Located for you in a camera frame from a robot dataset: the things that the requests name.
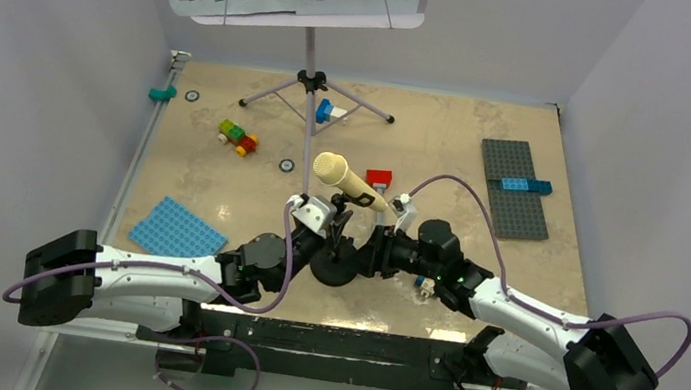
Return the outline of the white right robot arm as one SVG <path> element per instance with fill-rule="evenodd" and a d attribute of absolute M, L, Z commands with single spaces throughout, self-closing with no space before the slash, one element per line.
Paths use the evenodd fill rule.
<path fill-rule="evenodd" d="M 463 353 L 464 372 L 475 381 L 496 374 L 547 390 L 656 390 L 659 384 L 624 325 L 608 314 L 594 321 L 564 313 L 505 288 L 465 257 L 447 221 L 423 222 L 415 238 L 376 227 L 345 262 L 361 276 L 421 275 L 449 310 L 498 327 L 490 342 Z"/>

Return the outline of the beige toy microphone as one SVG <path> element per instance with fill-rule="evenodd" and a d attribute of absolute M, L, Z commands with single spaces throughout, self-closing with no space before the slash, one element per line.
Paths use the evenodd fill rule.
<path fill-rule="evenodd" d="M 349 167 L 347 160 L 337 153 L 321 152 L 312 162 L 313 174 L 327 187 L 342 191 L 354 204 L 383 213 L 388 203 Z"/>

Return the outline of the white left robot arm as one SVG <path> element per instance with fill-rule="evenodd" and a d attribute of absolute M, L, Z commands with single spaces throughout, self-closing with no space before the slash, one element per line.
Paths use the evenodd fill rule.
<path fill-rule="evenodd" d="M 2 298 L 17 305 L 21 325 L 51 327 L 78 318 L 134 323 L 187 344 L 202 319 L 188 305 L 235 306 L 262 314 L 351 217 L 342 194 L 294 195 L 284 207 L 285 232 L 265 233 L 216 255 L 156 257 L 98 243 L 76 230 L 27 252 L 23 278 Z"/>

